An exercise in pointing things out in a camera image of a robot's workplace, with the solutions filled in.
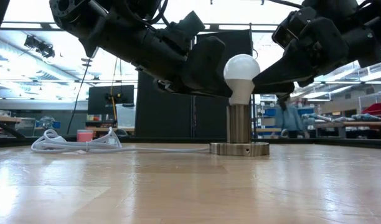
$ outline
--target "light bulb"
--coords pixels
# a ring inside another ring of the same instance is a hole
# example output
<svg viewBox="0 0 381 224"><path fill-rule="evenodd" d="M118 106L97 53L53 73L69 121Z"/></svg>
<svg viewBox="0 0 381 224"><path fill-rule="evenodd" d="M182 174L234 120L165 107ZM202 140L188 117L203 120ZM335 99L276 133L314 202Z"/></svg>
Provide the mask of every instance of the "light bulb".
<svg viewBox="0 0 381 224"><path fill-rule="evenodd" d="M229 59L223 70L223 78L232 90L230 105L248 105L254 90L253 78L260 74L258 62L250 55L240 54Z"/></svg>

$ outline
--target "monitor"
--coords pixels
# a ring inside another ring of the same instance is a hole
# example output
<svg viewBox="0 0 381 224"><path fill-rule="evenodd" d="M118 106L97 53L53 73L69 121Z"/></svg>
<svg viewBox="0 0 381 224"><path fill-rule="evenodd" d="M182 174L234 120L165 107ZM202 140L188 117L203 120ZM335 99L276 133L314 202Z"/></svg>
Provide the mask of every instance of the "monitor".
<svg viewBox="0 0 381 224"><path fill-rule="evenodd" d="M88 94L88 114L113 114L111 86L91 87ZM134 106L134 85L113 87L115 104Z"/></svg>

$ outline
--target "ceiling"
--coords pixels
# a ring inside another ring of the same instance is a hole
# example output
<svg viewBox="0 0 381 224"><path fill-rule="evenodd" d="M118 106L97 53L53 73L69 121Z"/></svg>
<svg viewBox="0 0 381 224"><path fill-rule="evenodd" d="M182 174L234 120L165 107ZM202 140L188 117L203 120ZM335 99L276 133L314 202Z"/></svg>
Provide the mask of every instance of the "ceiling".
<svg viewBox="0 0 381 224"><path fill-rule="evenodd" d="M206 23L231 23L231 24L278 24L284 17L294 9L266 1L261 6L261 1L254 0L234 0L234 1L180 1L170 0L165 13L167 19L179 21L188 12L194 10L198 16ZM12 26L13 22L53 22L46 0L11 0L9 9L4 18L5 24ZM33 35L39 40L52 44L55 50L55 58L52 60L43 59L40 54L31 51L24 46L27 35ZM254 48L258 52L257 61L262 70L268 68L281 58L283 49L276 45L271 39L271 33L253 33ZM80 84L76 82L56 82L56 80L81 80L85 72L86 58L84 49L76 37L63 31L20 31L1 30L0 31L0 88L10 89L10 96L43 96L49 98L75 98ZM102 83L86 83L82 87L81 97L87 98L88 88L95 85L111 85L111 80L115 80L136 85L137 71L126 62L116 63L116 57L100 49L95 58L92 59L91 67L88 69L86 80L98 77L106 80ZM338 82L338 81L371 81L374 72L381 72L381 65L372 67L370 70L361 70L357 62L346 65L328 75L316 78L317 82ZM55 80L47 82L8 82L7 80ZM347 85L329 85L328 92L343 88ZM320 88L327 88L328 85L313 83L306 88L297 89L295 94L304 96L311 92L320 91Z"/></svg>

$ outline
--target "brass base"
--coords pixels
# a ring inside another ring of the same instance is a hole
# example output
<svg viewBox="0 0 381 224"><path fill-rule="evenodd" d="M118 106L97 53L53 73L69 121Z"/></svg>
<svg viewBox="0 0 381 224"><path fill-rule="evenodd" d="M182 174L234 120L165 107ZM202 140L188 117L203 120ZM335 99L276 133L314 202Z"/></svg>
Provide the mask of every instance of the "brass base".
<svg viewBox="0 0 381 224"><path fill-rule="evenodd" d="M210 153L221 156L266 156L270 154L267 142L211 143Z"/></svg>

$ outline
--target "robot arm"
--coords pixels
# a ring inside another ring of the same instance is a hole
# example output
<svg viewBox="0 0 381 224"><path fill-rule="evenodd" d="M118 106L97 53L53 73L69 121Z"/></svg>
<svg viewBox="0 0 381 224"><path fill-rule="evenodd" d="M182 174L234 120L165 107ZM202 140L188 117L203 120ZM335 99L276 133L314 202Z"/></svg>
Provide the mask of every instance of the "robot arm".
<svg viewBox="0 0 381 224"><path fill-rule="evenodd" d="M278 26L272 39L283 57L253 79L254 94L286 99L293 82L306 86L314 77L358 60L361 67L381 62L381 0L305 0ZM232 95L215 69L225 50L209 37L191 48L204 25L194 12L165 29L152 18L161 0L50 0L59 27L78 37L89 57L101 47L155 78L164 91L190 95Z"/></svg>

